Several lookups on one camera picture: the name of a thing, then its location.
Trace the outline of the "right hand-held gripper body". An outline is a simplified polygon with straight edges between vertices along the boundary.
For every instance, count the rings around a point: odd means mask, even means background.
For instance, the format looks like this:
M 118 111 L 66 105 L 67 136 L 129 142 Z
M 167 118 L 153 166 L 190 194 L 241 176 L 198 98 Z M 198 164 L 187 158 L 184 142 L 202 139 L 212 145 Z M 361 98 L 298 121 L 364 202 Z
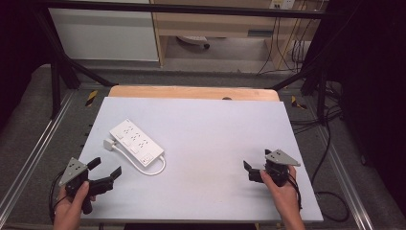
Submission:
M 290 175 L 289 166 L 300 167 L 301 164 L 281 149 L 273 150 L 265 156 L 264 170 L 278 187 L 284 186 L 286 182 L 297 187 L 296 180 Z

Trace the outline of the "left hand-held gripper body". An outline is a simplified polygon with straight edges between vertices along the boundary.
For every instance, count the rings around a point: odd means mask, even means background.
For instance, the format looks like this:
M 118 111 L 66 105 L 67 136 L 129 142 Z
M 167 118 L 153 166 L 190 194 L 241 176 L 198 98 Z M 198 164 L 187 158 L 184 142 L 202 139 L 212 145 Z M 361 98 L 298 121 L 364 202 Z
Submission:
M 114 184 L 114 180 L 110 178 L 110 175 L 101 179 L 90 180 L 88 178 L 90 171 L 87 169 L 87 164 L 81 163 L 76 158 L 71 158 L 59 181 L 59 186 L 65 187 L 69 197 L 74 197 L 76 195 L 79 187 L 84 181 L 89 182 L 89 191 L 81 206 L 81 210 L 85 215 L 88 215 L 93 211 L 90 197 L 102 195 L 107 191 L 111 191 Z

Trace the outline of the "person's right hand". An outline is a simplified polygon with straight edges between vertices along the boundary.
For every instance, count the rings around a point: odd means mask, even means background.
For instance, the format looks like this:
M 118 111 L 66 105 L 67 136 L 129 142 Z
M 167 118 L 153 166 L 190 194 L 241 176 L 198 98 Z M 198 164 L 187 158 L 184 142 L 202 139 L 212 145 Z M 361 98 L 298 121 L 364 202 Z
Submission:
M 278 187 L 271 176 L 264 170 L 260 171 L 260 176 L 273 198 L 275 207 L 281 216 L 282 223 L 284 224 L 287 220 L 293 219 L 303 221 L 300 214 L 297 192 L 294 186 L 286 183 L 284 186 Z

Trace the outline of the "person's left hand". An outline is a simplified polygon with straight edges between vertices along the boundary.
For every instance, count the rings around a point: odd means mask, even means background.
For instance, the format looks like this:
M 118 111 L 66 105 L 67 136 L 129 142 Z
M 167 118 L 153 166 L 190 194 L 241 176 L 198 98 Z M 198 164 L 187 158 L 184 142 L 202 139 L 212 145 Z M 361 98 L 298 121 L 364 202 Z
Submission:
M 58 193 L 58 204 L 55 208 L 55 220 L 53 230 L 79 230 L 81 206 L 89 191 L 89 182 L 84 181 L 79 187 L 74 198 L 67 195 L 66 189 L 62 186 Z

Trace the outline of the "white power strip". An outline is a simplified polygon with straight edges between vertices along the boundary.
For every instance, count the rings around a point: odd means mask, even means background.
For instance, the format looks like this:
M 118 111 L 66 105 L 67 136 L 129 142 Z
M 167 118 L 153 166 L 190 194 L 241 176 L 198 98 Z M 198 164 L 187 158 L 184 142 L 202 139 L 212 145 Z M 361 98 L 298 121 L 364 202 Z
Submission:
M 113 127 L 109 133 L 144 167 L 164 153 L 159 145 L 128 119 Z

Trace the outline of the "wooden table board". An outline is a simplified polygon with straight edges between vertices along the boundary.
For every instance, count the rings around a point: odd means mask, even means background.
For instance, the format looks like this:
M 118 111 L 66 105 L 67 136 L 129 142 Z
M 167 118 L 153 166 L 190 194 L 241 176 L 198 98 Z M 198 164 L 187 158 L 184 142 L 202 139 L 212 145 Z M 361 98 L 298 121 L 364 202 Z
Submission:
M 109 97 L 126 98 L 165 98 L 165 99 L 205 99 L 234 101 L 278 102 L 280 97 L 275 90 L 241 87 L 193 87 L 156 85 L 116 85 Z

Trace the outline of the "black curtain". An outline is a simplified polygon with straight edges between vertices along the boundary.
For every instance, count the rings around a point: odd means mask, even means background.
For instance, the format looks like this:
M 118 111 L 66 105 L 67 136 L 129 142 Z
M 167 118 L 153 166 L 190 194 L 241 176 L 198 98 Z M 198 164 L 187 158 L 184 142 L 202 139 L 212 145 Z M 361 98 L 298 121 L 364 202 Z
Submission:
M 406 216 L 406 0 L 329 0 L 327 11 L 344 15 L 314 37 L 343 33 L 327 77 L 342 84 L 355 140 Z
M 19 105 L 32 72 L 49 62 L 30 0 L 0 0 L 0 130 Z

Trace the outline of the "white cabinet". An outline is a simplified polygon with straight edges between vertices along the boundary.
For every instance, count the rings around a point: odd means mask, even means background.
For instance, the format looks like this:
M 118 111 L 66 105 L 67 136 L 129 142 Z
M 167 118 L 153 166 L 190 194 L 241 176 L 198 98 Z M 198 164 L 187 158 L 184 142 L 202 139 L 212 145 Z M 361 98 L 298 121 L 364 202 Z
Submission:
M 159 59 L 150 12 L 50 9 L 50 14 L 70 58 Z

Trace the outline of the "white chair base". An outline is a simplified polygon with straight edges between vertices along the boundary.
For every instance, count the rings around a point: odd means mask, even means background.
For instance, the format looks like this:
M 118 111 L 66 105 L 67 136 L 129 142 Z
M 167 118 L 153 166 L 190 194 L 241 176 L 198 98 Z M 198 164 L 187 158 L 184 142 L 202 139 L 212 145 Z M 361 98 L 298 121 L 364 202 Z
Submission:
M 210 48 L 210 44 L 205 36 L 178 36 L 178 39 L 192 45 L 201 46 L 204 49 Z

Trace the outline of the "wooden desk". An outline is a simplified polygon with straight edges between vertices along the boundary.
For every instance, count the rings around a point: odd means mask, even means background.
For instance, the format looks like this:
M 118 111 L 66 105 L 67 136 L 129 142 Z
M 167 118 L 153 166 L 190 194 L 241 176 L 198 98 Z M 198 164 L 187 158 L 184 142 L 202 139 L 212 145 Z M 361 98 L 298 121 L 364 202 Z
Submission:
M 152 4 L 270 9 L 271 0 L 149 0 Z M 313 11 L 316 0 L 295 0 L 291 10 Z M 276 69 L 287 66 L 288 51 L 295 43 L 312 40 L 318 19 L 265 18 L 256 16 L 159 13 L 152 15 L 157 34 L 163 36 L 262 38 Z

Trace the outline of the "aluminium rail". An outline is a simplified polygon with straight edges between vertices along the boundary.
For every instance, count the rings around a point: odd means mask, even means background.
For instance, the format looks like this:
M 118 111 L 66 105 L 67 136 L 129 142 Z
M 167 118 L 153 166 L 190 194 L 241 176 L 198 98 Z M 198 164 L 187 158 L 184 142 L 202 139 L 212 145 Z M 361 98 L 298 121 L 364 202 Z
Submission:
M 30 152 L 24 158 L 24 164 L 18 168 L 18 175 L 13 180 L 7 192 L 0 199 L 0 229 L 6 224 L 18 198 L 23 193 L 28 181 L 30 180 L 37 164 L 39 163 L 44 151 L 51 142 L 57 128 L 59 127 L 66 111 L 68 110 L 76 92 L 68 90 L 64 96 L 60 106 L 61 109 L 50 119 L 40 136 L 37 138 L 34 146 L 30 148 Z
M 373 230 L 373 224 L 370 216 L 362 203 L 360 195 L 357 193 L 355 186 L 352 183 L 350 174 L 339 157 L 337 149 L 334 147 L 332 140 L 329 139 L 330 134 L 327 132 L 327 128 L 324 126 L 319 126 L 318 131 L 320 136 L 323 138 L 324 144 L 327 146 L 327 156 L 329 158 L 329 162 L 337 177 L 358 229 Z

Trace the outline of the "white wall outlet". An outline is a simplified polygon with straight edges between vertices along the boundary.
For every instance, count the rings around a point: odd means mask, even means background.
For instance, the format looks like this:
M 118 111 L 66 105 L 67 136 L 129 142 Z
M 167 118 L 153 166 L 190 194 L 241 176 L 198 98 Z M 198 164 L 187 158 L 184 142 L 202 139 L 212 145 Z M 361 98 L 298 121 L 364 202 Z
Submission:
M 294 3 L 295 0 L 271 0 L 269 8 L 276 10 L 291 10 Z

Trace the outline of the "black metal frame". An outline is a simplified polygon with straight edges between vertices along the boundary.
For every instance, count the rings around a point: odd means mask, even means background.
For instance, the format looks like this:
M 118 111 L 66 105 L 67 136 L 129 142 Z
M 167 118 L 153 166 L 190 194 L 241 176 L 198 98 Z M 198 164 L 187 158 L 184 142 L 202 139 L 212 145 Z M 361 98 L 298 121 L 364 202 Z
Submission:
M 51 28 L 45 16 L 49 8 L 69 10 L 89 10 L 104 12 L 159 12 L 159 13 L 183 13 L 183 14 L 206 14 L 206 15 L 232 15 L 232 16 L 256 16 L 256 17 L 279 17 L 279 18 L 304 18 L 304 19 L 329 19 L 335 14 L 325 11 L 293 11 L 293 10 L 260 10 L 254 8 L 214 7 L 193 5 L 168 5 L 168 4 L 143 4 L 121 3 L 101 1 L 72 1 L 72 0 L 33 0 L 31 10 L 41 30 L 46 35 L 51 47 L 52 88 L 53 88 L 53 114 L 55 117 L 60 110 L 59 74 L 58 68 L 63 70 L 62 79 L 69 88 L 78 89 L 79 79 L 74 72 L 78 70 L 88 78 L 103 86 L 115 86 L 115 82 L 105 80 L 99 75 L 88 70 L 81 64 L 72 60 L 62 48 L 57 32 Z

